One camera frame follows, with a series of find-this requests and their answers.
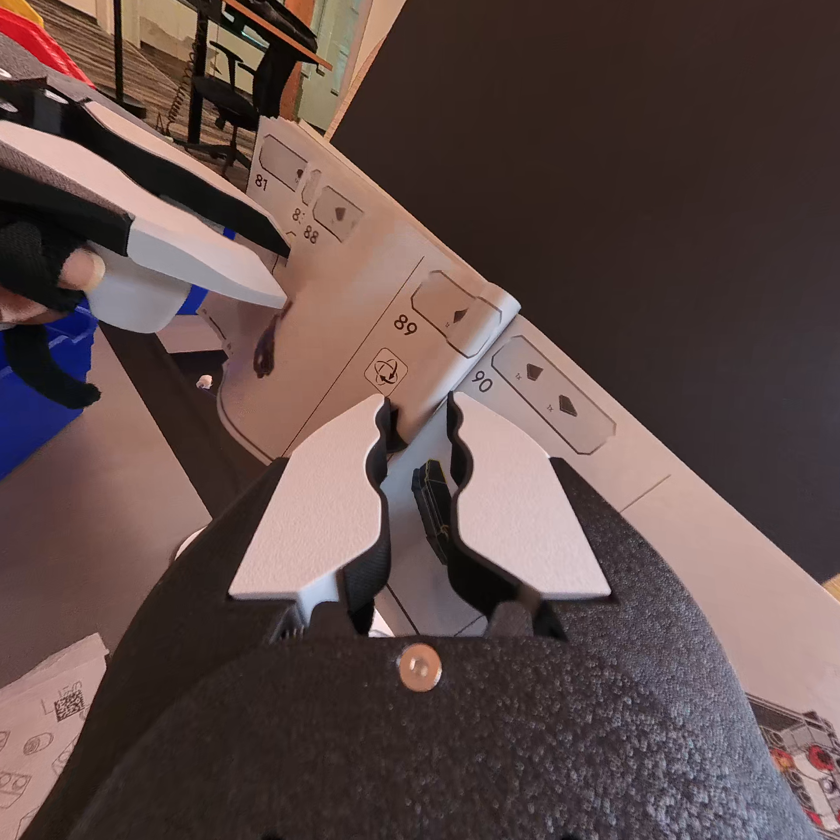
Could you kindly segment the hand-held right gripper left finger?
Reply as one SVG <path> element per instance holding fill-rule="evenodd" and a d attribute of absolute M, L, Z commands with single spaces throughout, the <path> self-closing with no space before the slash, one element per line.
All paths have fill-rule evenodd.
<path fill-rule="evenodd" d="M 366 612 L 391 572 L 387 437 L 381 394 L 307 437 L 280 478 L 228 588 L 236 601 L 294 602 L 309 625 L 317 606 Z"/>

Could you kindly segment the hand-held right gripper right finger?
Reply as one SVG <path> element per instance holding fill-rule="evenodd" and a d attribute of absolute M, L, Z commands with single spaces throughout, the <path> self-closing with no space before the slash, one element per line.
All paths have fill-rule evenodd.
<path fill-rule="evenodd" d="M 448 580 L 491 623 L 522 608 L 537 636 L 564 636 L 553 605 L 600 602 L 609 584 L 556 469 L 520 426 L 464 392 L 446 404 L 451 444 Z"/>

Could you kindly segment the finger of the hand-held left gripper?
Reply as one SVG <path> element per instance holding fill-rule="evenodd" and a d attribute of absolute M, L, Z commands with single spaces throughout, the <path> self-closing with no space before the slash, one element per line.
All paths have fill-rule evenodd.
<path fill-rule="evenodd" d="M 2 122 L 2 201 L 81 238 L 106 271 L 91 309 L 179 309 L 192 286 L 262 308 L 287 295 L 255 252 L 78 143 Z"/>
<path fill-rule="evenodd" d="M 115 165 L 147 192 L 170 198 L 280 257 L 290 255 L 291 247 L 277 221 L 263 206 L 114 108 L 90 99 L 69 103 L 62 115 L 62 135 Z"/>

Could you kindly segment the lego instruction booklet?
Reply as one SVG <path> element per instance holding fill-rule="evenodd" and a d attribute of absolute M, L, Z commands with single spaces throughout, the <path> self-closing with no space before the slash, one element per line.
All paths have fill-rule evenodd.
<path fill-rule="evenodd" d="M 315 130 L 261 118 L 247 195 L 287 309 L 206 304 L 226 430 L 268 463 L 392 408 L 392 636 L 289 643 L 314 687 L 268 737 L 269 834 L 838 838 L 834 599 Z M 451 392 L 558 462 L 612 588 L 555 603 L 564 636 L 449 583 Z"/>

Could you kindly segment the blue plastic bin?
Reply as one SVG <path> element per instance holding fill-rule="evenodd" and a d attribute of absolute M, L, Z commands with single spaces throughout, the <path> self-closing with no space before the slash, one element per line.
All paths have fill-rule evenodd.
<path fill-rule="evenodd" d="M 83 301 L 69 316 L 45 327 L 51 356 L 69 375 L 85 381 L 98 321 Z M 80 408 L 53 402 L 20 380 L 1 354 L 1 477 L 81 415 Z"/>

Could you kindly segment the printed white paper bag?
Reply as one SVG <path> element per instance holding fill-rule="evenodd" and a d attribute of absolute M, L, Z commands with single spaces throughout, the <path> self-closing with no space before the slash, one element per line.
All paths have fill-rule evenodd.
<path fill-rule="evenodd" d="M 20 838 L 75 748 L 106 671 L 98 633 L 1 688 L 1 838 Z"/>

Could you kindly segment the black chair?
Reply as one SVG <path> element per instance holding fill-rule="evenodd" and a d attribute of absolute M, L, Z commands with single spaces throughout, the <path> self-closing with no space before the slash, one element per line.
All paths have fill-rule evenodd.
<path fill-rule="evenodd" d="M 237 146 L 238 131 L 256 132 L 261 115 L 278 114 L 282 92 L 298 62 L 299 54 L 285 43 L 271 43 L 257 69 L 253 70 L 230 48 L 216 41 L 210 41 L 209 45 L 226 56 L 227 79 L 193 76 L 192 92 L 215 107 L 218 113 L 216 126 L 222 129 L 226 124 L 230 125 L 232 137 L 226 145 L 188 141 L 185 148 L 208 154 L 214 159 L 223 158 L 221 174 L 226 176 L 228 169 L 237 162 L 249 169 L 250 159 Z M 235 85 L 237 67 L 242 67 L 254 76 L 256 101 L 238 92 Z"/>

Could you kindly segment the black standing desk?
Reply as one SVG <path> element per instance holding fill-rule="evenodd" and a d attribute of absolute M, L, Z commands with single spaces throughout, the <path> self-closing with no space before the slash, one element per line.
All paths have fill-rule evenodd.
<path fill-rule="evenodd" d="M 309 27 L 304 25 L 287 7 L 277 2 L 229 1 L 188 2 L 187 4 L 196 10 L 196 30 L 191 53 L 192 63 L 186 77 L 176 90 L 170 111 L 168 111 L 165 119 L 159 121 L 157 125 L 157 130 L 171 139 L 171 126 L 177 120 L 181 111 L 184 96 L 189 94 L 187 135 L 184 139 L 176 137 L 172 139 L 173 142 L 184 149 L 186 149 L 185 146 L 188 141 L 202 143 L 203 105 L 204 102 L 209 101 L 193 93 L 192 80 L 193 76 L 208 76 L 206 73 L 207 47 L 209 45 L 207 27 L 211 22 L 218 24 L 221 28 L 234 27 L 235 35 L 240 39 L 245 37 L 244 29 L 251 28 L 267 42 L 268 46 L 264 54 L 268 50 L 269 44 L 281 42 L 297 51 L 299 54 L 297 64 L 313 64 L 319 72 L 333 69 L 330 63 L 318 56 L 317 41 Z"/>

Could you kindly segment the red plastic bin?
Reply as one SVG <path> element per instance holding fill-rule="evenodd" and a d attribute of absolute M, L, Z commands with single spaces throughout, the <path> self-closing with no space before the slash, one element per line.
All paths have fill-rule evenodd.
<path fill-rule="evenodd" d="M 44 19 L 26 1 L 1 2 L 1 32 L 52 70 L 96 86 L 56 40 L 46 32 Z"/>

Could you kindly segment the black backdrop panel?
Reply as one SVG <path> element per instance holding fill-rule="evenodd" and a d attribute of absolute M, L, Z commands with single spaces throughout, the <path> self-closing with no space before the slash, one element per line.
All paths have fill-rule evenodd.
<path fill-rule="evenodd" d="M 838 2 L 406 2 L 333 145 L 817 580 Z"/>

